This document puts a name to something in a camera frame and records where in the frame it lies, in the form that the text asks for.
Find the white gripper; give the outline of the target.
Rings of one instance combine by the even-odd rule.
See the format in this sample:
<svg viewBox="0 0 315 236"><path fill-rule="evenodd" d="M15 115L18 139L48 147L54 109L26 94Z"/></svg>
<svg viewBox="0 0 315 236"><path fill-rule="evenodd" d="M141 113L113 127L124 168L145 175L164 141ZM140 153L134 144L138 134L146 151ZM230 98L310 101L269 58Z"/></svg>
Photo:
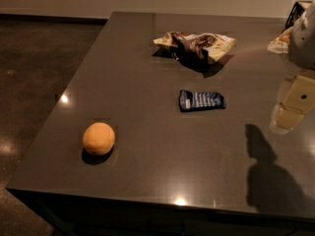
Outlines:
<svg viewBox="0 0 315 236"><path fill-rule="evenodd" d="M311 2L292 26L289 57L301 68L315 69L315 2ZM301 70L293 78L284 78L271 116L271 131L287 134L314 107L314 70Z"/></svg>

